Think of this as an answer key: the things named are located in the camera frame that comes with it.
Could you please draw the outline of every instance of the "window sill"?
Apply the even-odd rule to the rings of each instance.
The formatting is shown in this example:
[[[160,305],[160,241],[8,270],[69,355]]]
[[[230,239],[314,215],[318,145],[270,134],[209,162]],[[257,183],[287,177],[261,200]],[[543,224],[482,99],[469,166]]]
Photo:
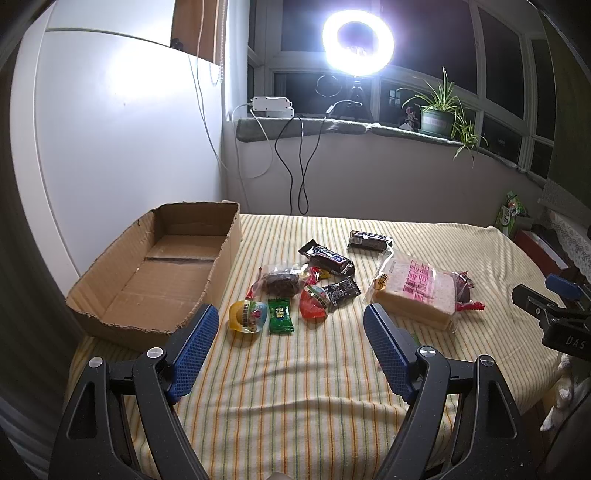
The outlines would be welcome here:
[[[281,130],[287,122],[284,118],[259,118],[265,132],[267,133],[269,140],[275,140],[281,133]],[[304,118],[304,136],[318,135],[320,132],[320,126],[322,125],[321,118]],[[382,137],[397,137],[405,138],[408,140],[415,140],[424,143],[431,143],[436,145],[442,145],[446,147],[461,147],[462,144],[457,141],[447,140],[445,138],[431,137],[430,135],[421,134],[418,132],[411,132],[408,130],[402,130],[400,128],[385,127],[380,124],[367,124],[362,122],[351,122],[347,120],[335,120],[326,119],[322,126],[322,133],[337,133],[346,135],[365,135],[374,134]],[[301,136],[301,125],[298,119],[293,120],[289,126],[281,134],[281,138],[295,138]],[[265,141],[265,135],[261,131],[261,127],[258,125],[254,118],[241,118],[236,122],[236,138],[241,142],[261,142]],[[484,148],[477,147],[477,152],[487,155],[490,158],[501,162],[505,167],[516,170],[519,173],[525,174],[531,181],[540,187],[544,187],[545,180],[538,175],[529,172],[521,168],[516,163],[509,161],[503,157],[500,157]]]

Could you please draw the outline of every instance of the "ring light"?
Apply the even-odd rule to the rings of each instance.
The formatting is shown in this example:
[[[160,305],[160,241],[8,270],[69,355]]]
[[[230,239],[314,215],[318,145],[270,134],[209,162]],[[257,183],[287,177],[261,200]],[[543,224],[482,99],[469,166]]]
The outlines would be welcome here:
[[[378,48],[370,56],[361,56],[344,48],[338,40],[339,30],[350,22],[367,25],[378,37]],[[360,77],[371,75],[383,69],[394,53],[394,38],[384,21],[363,10],[344,10],[329,17],[324,24],[322,43],[326,50],[326,60],[335,69]]]

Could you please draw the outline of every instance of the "yellow candy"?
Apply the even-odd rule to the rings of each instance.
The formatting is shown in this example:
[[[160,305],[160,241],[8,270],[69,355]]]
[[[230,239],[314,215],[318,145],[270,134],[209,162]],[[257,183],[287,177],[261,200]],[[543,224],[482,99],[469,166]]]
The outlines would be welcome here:
[[[267,304],[254,300],[235,301],[230,305],[228,322],[232,330],[257,333],[267,319]]]

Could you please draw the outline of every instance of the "potted plant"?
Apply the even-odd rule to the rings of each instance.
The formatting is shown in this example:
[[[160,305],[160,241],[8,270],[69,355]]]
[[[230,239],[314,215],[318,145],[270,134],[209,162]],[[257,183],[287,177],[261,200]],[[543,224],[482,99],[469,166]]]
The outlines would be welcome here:
[[[483,139],[486,142],[486,146],[488,147],[488,140],[481,135],[476,135],[474,133],[474,124],[466,120],[464,116],[464,109],[460,104],[459,110],[456,112],[456,121],[453,125],[453,134],[457,132],[459,141],[462,143],[462,146],[456,150],[456,154],[453,156],[455,160],[456,157],[460,154],[460,152],[464,149],[470,152],[472,156],[472,168],[474,168],[474,153],[472,151],[478,146],[480,143],[480,139]]]
[[[453,94],[455,83],[447,81],[446,69],[445,67],[441,68],[443,69],[443,82],[439,83],[437,89],[425,80],[431,94],[425,95],[404,87],[399,90],[409,90],[414,93],[413,97],[402,104],[403,108],[408,102],[416,99],[421,99],[426,103],[425,106],[421,106],[421,130],[451,138],[461,103],[457,95]]]

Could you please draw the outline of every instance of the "green snack bag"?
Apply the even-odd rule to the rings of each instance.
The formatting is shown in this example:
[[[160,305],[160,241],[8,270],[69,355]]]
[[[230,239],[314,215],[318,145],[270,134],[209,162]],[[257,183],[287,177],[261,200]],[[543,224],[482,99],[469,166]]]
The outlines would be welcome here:
[[[294,326],[290,317],[290,299],[269,299],[269,331],[271,333],[290,333]]]

